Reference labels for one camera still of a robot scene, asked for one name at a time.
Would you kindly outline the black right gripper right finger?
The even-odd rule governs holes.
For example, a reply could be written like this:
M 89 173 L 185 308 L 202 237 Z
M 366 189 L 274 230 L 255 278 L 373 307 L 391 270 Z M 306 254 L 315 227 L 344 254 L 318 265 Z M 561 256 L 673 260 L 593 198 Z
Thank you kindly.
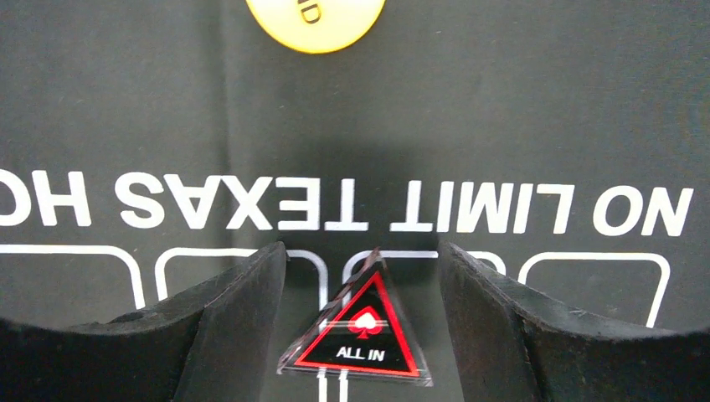
M 706 401 L 709 331 L 602 317 L 438 248 L 440 291 L 467 401 Z

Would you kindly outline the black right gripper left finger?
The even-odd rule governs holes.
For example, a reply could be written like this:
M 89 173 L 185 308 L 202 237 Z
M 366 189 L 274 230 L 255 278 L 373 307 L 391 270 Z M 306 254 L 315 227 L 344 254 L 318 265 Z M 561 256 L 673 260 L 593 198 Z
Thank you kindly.
M 51 329 L 1 321 L 4 401 L 256 401 L 280 305 L 275 242 L 152 307 Z

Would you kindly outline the red triangular all-in marker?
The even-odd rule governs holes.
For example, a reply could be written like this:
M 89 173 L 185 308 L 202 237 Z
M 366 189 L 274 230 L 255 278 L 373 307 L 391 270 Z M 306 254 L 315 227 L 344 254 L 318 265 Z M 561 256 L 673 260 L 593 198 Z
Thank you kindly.
M 276 371 L 433 385 L 379 250 L 368 254 L 312 324 L 283 352 Z

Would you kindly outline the yellow big blind button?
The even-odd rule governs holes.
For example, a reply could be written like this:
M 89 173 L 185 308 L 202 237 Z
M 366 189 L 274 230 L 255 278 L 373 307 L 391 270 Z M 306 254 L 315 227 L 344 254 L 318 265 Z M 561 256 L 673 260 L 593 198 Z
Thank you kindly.
M 384 0 L 247 0 L 269 36 L 305 54 L 327 54 L 357 42 L 378 20 Z

